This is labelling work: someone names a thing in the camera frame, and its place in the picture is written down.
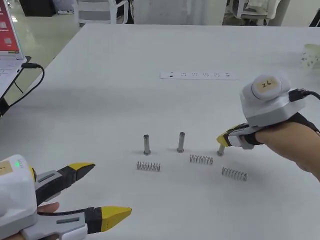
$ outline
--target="metal pin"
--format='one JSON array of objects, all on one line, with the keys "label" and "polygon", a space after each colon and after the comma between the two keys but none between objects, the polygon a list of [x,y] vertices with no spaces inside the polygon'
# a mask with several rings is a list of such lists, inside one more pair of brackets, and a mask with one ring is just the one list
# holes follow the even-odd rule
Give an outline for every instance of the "metal pin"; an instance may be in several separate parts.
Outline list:
[{"label": "metal pin", "polygon": [[222,157],[224,154],[225,154],[225,146],[223,146],[222,144],[220,144],[220,147],[219,147],[219,150],[216,151],[216,154],[219,156],[219,157]]},{"label": "metal pin", "polygon": [[176,149],[176,151],[180,154],[184,152],[185,135],[186,134],[184,132],[180,132],[179,144],[178,148]]},{"label": "metal pin", "polygon": [[144,152],[143,154],[148,156],[150,155],[150,145],[149,145],[149,135],[144,135],[143,136],[143,141],[144,141]]}]

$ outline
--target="floor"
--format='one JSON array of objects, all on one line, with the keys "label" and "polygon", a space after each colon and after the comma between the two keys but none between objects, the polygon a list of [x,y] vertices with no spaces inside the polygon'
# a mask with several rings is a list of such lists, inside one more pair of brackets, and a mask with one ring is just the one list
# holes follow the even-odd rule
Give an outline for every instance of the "floor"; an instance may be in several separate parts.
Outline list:
[{"label": "floor", "polygon": [[[10,3],[11,17],[24,55],[31,56],[31,62],[38,63],[44,68],[79,30],[73,15],[25,17],[17,1],[11,0]],[[16,83],[24,92],[39,74],[40,71],[37,69],[24,70]],[[13,85],[5,95],[5,100],[10,104],[20,96],[21,92]]]}]

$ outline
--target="power outlet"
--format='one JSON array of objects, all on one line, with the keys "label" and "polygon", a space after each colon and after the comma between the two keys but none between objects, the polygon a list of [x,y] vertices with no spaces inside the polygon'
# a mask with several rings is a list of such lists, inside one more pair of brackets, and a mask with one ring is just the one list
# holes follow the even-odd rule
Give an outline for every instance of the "power outlet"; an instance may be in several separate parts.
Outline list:
[{"label": "power outlet", "polygon": [[188,79],[188,80],[238,80],[231,72],[219,71],[168,71],[161,72],[160,79]]}]

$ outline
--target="yellow fingertip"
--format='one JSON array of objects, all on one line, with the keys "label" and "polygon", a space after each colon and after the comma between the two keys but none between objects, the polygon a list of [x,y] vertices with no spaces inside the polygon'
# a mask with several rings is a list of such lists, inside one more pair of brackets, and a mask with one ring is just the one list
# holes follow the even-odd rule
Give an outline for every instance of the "yellow fingertip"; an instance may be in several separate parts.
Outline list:
[{"label": "yellow fingertip", "polygon": [[122,206],[103,206],[101,207],[102,223],[101,232],[105,232],[131,214],[132,209]]},{"label": "yellow fingertip", "polygon": [[91,165],[95,165],[92,162],[77,162],[77,163],[72,163],[69,164],[68,166],[76,171],[78,171],[79,169],[83,168],[83,167],[87,167],[87,166],[91,166]]},{"label": "yellow fingertip", "polygon": [[33,182],[36,182],[36,176],[35,176],[35,172],[34,172],[33,168],[30,167],[29,165],[28,165],[28,167],[29,167],[30,173],[32,175]]},{"label": "yellow fingertip", "polygon": [[218,136],[216,138],[216,140],[217,140],[217,142],[219,144],[221,144],[222,146],[224,146],[226,148],[226,147],[229,147],[229,145],[228,145],[227,141],[224,138],[224,134],[225,134],[225,132],[223,134],[221,134],[220,136]]}]

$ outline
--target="metal spring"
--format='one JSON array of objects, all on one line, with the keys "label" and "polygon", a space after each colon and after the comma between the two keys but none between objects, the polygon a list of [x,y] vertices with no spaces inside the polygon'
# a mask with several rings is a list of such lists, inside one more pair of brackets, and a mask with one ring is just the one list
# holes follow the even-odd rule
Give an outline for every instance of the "metal spring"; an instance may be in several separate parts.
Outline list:
[{"label": "metal spring", "polygon": [[214,163],[214,159],[210,156],[199,156],[199,155],[191,154],[190,155],[190,163],[212,165]]},{"label": "metal spring", "polygon": [[229,178],[233,178],[235,180],[242,180],[242,181],[247,181],[248,174],[242,172],[242,171],[236,171],[231,168],[222,168],[222,175],[227,176]]},{"label": "metal spring", "polygon": [[145,171],[160,172],[160,163],[138,161],[136,169]]}]

